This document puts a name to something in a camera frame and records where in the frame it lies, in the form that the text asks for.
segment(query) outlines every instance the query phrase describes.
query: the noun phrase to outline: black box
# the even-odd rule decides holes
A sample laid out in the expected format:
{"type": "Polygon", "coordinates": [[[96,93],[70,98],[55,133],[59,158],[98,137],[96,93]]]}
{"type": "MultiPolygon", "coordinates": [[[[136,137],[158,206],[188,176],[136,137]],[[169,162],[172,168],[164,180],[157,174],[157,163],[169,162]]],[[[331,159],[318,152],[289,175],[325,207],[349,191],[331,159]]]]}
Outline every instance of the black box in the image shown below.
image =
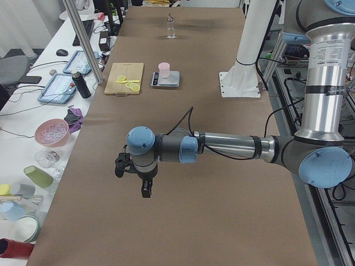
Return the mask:
{"type": "Polygon", "coordinates": [[[110,50],[110,37],[109,32],[100,32],[99,47],[101,51],[110,50]]]}

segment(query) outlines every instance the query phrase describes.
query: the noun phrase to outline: blue joint cap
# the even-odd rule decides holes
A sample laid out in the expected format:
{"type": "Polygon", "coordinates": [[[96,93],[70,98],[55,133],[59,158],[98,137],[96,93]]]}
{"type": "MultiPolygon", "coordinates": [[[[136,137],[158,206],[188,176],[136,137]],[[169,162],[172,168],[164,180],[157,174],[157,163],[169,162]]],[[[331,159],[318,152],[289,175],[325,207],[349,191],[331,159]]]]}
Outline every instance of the blue joint cap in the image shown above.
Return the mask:
{"type": "Polygon", "coordinates": [[[282,39],[284,43],[288,44],[308,44],[311,40],[305,34],[283,32],[282,39]]]}
{"type": "Polygon", "coordinates": [[[197,158],[197,139],[185,136],[180,144],[179,159],[181,163],[193,163],[197,158]]]}
{"type": "Polygon", "coordinates": [[[329,8],[341,15],[355,16],[354,0],[324,0],[329,8]]]}
{"type": "Polygon", "coordinates": [[[343,182],[350,174],[352,160],[340,147],[318,149],[303,159],[298,175],[315,187],[330,188],[343,182]]]}
{"type": "Polygon", "coordinates": [[[142,155],[148,152],[153,147],[154,142],[153,131],[145,126],[137,126],[127,134],[128,150],[132,155],[142,155]]]}

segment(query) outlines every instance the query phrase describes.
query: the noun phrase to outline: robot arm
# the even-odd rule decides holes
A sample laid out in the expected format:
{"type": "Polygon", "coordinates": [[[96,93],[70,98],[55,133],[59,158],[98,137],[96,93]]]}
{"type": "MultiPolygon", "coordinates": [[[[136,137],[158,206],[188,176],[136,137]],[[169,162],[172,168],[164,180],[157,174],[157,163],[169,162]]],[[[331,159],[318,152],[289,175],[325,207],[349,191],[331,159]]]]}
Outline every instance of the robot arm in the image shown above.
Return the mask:
{"type": "Polygon", "coordinates": [[[137,173],[143,181],[143,197],[150,197],[157,162],[192,163],[207,148],[236,160],[260,158],[281,165],[316,187],[329,188],[344,181],[352,172],[353,160],[342,148],[344,139],[338,124],[347,55],[355,34],[355,2],[289,0],[286,15],[285,39],[295,43],[306,33],[312,42],[302,126],[294,137],[260,138],[182,129],[154,135],[147,127],[136,127],[127,136],[130,153],[124,148],[116,160],[116,175],[137,173]]]}

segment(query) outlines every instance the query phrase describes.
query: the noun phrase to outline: wine glass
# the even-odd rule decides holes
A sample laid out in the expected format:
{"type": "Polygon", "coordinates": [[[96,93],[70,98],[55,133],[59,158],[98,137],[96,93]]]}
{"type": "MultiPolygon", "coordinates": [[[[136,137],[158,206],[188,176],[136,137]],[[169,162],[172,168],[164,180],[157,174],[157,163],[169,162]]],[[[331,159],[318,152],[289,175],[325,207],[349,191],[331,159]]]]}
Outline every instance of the wine glass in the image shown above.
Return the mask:
{"type": "Polygon", "coordinates": [[[61,178],[64,172],[63,166],[55,166],[60,157],[55,151],[39,151],[35,154],[34,159],[43,168],[54,168],[53,177],[61,178]]]}

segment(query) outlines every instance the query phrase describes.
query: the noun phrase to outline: black phone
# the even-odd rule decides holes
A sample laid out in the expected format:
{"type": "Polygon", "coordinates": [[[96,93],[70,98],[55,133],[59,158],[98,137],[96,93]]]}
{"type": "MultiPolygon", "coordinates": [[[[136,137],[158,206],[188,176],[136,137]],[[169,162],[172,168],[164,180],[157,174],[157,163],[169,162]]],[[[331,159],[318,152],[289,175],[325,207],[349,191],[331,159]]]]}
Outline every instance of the black phone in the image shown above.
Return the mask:
{"type": "Polygon", "coordinates": [[[42,79],[41,76],[23,76],[20,78],[20,83],[28,83],[28,84],[38,84],[42,79]]]}

